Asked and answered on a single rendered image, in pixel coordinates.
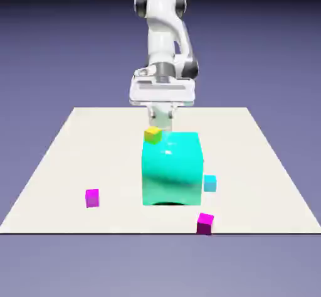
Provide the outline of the small yellow cube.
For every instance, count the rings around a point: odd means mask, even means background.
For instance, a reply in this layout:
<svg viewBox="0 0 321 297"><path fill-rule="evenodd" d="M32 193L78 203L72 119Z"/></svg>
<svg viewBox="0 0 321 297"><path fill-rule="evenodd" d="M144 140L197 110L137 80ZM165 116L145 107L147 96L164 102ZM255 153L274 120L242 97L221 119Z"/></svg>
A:
<svg viewBox="0 0 321 297"><path fill-rule="evenodd" d="M150 126L144 131L144 141L151 144L157 144L162 139L162 129L156 126Z"/></svg>

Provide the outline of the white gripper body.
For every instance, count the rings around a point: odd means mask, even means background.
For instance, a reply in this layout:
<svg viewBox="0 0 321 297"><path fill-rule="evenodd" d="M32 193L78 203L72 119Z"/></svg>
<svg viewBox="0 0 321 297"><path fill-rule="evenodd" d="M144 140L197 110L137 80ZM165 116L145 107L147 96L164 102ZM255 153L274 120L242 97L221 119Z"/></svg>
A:
<svg viewBox="0 0 321 297"><path fill-rule="evenodd" d="M129 101L132 105L170 103L176 106L192 106L195 101L195 81L189 78L169 77L159 82L155 76L133 76Z"/></svg>

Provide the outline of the large cyan box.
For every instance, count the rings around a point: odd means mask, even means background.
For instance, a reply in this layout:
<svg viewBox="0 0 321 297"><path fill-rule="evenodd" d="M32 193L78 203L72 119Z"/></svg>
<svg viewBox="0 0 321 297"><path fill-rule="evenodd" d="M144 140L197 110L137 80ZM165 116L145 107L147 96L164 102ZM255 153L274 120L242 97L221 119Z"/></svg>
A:
<svg viewBox="0 0 321 297"><path fill-rule="evenodd" d="M204 158L196 132L163 132L156 144L142 146L144 205L201 204Z"/></svg>

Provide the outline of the small magenta cube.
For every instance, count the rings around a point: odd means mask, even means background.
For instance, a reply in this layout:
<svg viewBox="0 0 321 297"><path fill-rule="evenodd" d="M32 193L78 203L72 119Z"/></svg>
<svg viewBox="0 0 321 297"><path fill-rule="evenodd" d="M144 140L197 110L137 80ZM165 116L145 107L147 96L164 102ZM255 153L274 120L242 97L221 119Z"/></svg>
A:
<svg viewBox="0 0 321 297"><path fill-rule="evenodd" d="M200 213L197 219L196 234L211 235L214 216L207 213Z"/></svg>
<svg viewBox="0 0 321 297"><path fill-rule="evenodd" d="M98 207L100 205L99 189L87 189L85 192L86 208Z"/></svg>

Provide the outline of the small cyan cube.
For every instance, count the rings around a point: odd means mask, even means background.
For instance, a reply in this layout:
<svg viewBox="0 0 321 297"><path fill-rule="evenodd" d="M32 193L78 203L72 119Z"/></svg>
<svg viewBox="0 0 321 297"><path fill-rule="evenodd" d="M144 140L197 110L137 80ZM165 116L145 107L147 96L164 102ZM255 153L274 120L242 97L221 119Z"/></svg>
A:
<svg viewBox="0 0 321 297"><path fill-rule="evenodd" d="M217 179L215 175L204 175L204 191L215 192L217 187Z"/></svg>

